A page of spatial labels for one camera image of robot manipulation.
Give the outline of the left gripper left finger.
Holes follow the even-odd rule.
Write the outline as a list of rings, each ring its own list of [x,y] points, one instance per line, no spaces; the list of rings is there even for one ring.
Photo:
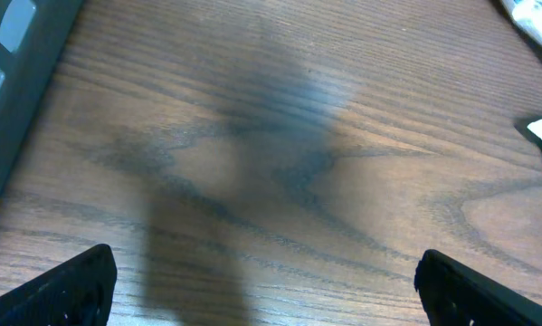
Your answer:
[[[0,296],[0,326],[106,326],[117,281],[111,248],[97,244]]]

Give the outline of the yellow snack bag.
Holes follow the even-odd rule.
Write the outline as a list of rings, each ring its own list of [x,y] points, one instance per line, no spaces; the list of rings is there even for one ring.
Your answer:
[[[512,22],[542,46],[542,0],[501,0]]]

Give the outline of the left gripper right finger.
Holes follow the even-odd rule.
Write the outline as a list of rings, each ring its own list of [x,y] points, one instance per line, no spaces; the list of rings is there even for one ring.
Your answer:
[[[414,276],[431,326],[542,326],[542,305],[434,249]]]

